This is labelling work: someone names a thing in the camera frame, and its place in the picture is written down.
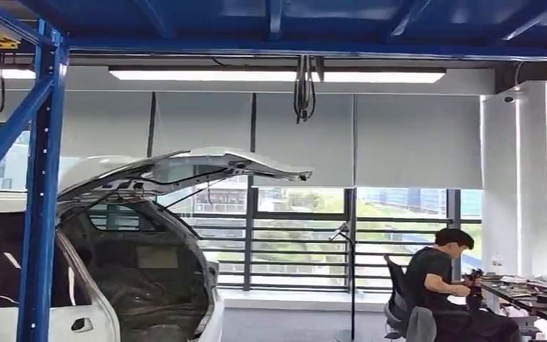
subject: black t-shirt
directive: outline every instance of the black t-shirt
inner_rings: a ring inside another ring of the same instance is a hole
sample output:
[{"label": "black t-shirt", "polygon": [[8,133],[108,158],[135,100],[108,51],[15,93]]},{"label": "black t-shirt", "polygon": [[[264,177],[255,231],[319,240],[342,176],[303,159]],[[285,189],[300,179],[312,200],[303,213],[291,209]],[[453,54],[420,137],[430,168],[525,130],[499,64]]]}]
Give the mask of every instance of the black t-shirt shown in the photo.
[{"label": "black t-shirt", "polygon": [[429,291],[424,287],[427,274],[435,274],[452,283],[452,258],[435,248],[425,247],[412,257],[406,271],[406,281],[417,306],[444,308],[451,306],[448,294]]}]

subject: light stand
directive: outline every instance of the light stand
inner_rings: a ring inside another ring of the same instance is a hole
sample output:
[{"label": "light stand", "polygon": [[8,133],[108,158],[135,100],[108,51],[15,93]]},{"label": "light stand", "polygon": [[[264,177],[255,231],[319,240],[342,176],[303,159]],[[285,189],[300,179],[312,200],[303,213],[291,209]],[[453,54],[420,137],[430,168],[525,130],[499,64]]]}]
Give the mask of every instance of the light stand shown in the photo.
[{"label": "light stand", "polygon": [[351,330],[341,331],[335,340],[337,342],[355,342],[355,241],[350,238],[349,226],[347,222],[343,223],[335,232],[334,235],[328,239],[332,242],[338,236],[343,237],[349,243],[349,272],[350,272],[350,292],[351,292]]}]

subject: blue steel frame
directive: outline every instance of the blue steel frame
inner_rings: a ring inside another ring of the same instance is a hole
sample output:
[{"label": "blue steel frame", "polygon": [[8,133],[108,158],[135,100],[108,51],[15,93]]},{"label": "blue steel frame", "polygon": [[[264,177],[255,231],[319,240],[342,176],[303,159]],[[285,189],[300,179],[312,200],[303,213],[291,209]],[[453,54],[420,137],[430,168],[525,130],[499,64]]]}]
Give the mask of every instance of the blue steel frame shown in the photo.
[{"label": "blue steel frame", "polygon": [[31,123],[17,341],[47,342],[68,49],[62,44],[59,32],[44,21],[37,31],[0,9],[0,26],[36,45],[36,82],[1,126],[0,161]]},{"label": "blue steel frame", "polygon": [[479,60],[547,61],[547,49],[502,46],[538,23],[547,13],[547,1],[532,1],[502,32],[487,41],[495,46],[399,46],[385,45],[400,36],[428,0],[405,1],[376,44],[283,41],[284,1],[268,0],[268,41],[172,41],[174,26],[160,16],[148,0],[135,0],[163,39],[112,37],[63,38],[41,21],[39,30],[21,23],[0,9],[0,27],[13,31],[36,46],[36,83],[22,104],[0,129],[0,160],[22,130],[32,122],[28,159],[28,203],[24,224],[24,248],[19,295],[17,341],[48,340],[51,272],[56,225],[57,178],[60,154],[64,80],[68,52],[176,52],[311,54],[386,58],[452,58]]}]

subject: roller blind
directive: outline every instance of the roller blind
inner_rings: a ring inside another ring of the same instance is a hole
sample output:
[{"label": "roller blind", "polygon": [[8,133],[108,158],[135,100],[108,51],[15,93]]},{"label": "roller blind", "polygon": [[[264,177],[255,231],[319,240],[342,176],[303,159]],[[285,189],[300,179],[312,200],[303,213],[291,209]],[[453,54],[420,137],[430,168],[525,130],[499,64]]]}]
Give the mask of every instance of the roller blind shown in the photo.
[{"label": "roller blind", "polygon": [[356,100],[357,186],[482,188],[479,97]]},{"label": "roller blind", "polygon": [[67,92],[61,154],[145,157],[150,93]]},{"label": "roller blind", "polygon": [[198,147],[250,150],[249,93],[158,93],[154,154]]},{"label": "roller blind", "polygon": [[317,95],[316,112],[296,124],[291,94],[257,95],[256,151],[314,169],[305,183],[255,179],[255,185],[350,187],[353,182],[351,95]]}]

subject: white car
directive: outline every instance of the white car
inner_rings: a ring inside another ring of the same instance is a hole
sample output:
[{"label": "white car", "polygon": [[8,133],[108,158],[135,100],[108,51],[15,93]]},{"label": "white car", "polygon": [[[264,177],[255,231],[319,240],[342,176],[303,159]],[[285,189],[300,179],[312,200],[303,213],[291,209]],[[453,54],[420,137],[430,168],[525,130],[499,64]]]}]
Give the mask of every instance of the white car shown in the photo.
[{"label": "white car", "polygon": [[[49,340],[219,341],[217,263],[155,198],[237,175],[301,181],[311,171],[222,147],[73,166],[58,197]],[[15,341],[25,203],[0,194],[0,342]]]}]

